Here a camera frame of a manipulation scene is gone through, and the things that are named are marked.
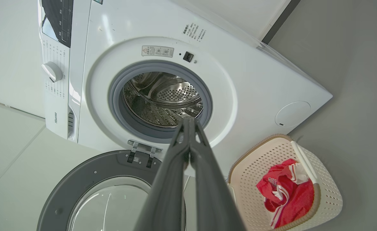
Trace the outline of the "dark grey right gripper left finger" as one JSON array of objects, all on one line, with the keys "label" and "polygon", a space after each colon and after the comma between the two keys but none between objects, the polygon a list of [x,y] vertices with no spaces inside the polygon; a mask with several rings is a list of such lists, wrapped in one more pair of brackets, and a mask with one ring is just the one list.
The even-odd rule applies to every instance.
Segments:
[{"label": "dark grey right gripper left finger", "polygon": [[184,171],[189,162],[189,119],[180,121],[136,222],[136,231],[184,230]]}]

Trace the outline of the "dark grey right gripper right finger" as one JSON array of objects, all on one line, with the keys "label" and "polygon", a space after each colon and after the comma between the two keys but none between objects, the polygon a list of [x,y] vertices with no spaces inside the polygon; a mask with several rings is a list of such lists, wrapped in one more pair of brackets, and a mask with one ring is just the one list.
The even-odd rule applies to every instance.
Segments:
[{"label": "dark grey right gripper right finger", "polygon": [[197,229],[244,231],[245,226],[207,137],[197,119],[189,120],[190,165],[195,170]]}]

